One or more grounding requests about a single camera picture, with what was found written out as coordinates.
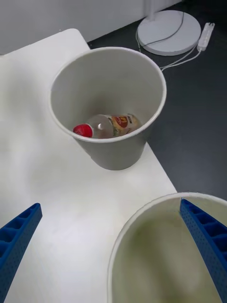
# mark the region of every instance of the white lamp base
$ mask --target white lamp base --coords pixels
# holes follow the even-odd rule
[[[177,10],[165,10],[155,13],[154,20],[144,19],[138,27],[138,41],[148,52],[161,56],[175,56],[192,49],[201,35],[199,22],[191,15],[184,13],[183,24],[171,38],[149,44],[147,43],[167,38],[180,26],[183,13]]]

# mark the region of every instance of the bottle label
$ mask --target bottle label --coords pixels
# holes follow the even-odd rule
[[[105,115],[113,126],[113,136],[119,137],[125,134],[129,134],[139,128],[140,123],[138,119],[133,115],[125,116],[109,116]]]

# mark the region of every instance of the dark gray floor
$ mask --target dark gray floor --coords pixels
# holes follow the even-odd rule
[[[182,4],[173,8],[186,10]],[[202,28],[212,22],[196,8],[190,13]],[[89,45],[137,50],[138,24]],[[159,66],[178,59],[143,53]],[[192,62],[165,70],[164,76],[167,100],[150,135],[152,150],[177,191],[203,192],[227,199],[227,32],[217,25],[205,52]]]

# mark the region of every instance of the white wall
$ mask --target white wall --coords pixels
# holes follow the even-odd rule
[[[0,53],[77,28],[86,41],[146,15],[149,0],[1,0]],[[154,0],[156,10],[181,0]]]

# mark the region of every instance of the white table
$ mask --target white table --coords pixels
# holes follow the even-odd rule
[[[51,82],[87,49],[69,29],[0,58],[0,224],[36,202],[43,211],[5,303],[105,303],[119,231],[145,203],[175,192],[148,145],[131,168],[108,171],[52,122]]]

